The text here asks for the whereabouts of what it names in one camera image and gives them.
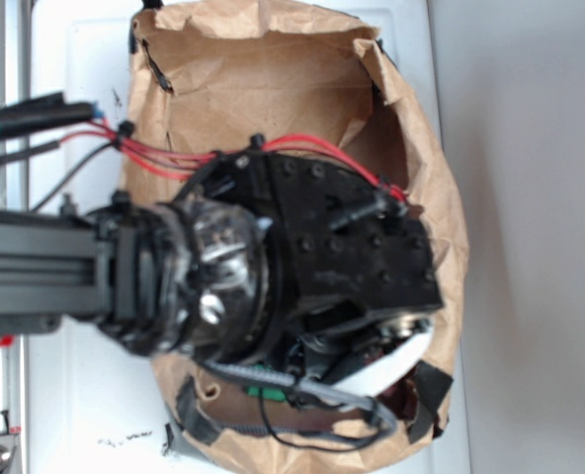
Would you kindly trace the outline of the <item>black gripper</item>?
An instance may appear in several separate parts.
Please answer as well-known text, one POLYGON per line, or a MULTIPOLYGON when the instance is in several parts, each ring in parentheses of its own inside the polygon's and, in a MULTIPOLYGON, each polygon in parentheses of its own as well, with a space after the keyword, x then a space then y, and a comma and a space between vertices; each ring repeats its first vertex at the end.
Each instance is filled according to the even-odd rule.
POLYGON ((341 164, 248 150, 196 176, 263 221, 266 326, 254 355, 340 390, 384 390, 433 339, 443 305, 427 231, 385 184, 341 164))

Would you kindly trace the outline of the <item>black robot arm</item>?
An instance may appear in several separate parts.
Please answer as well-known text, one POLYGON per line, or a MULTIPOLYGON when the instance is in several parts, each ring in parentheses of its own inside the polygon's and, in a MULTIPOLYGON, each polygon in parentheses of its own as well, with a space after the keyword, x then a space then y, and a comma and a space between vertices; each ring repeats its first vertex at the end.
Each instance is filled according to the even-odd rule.
POLYGON ((333 383, 442 305, 422 222, 387 183, 326 160, 249 149, 168 202, 0 211, 0 346, 69 316, 138 356, 333 383))

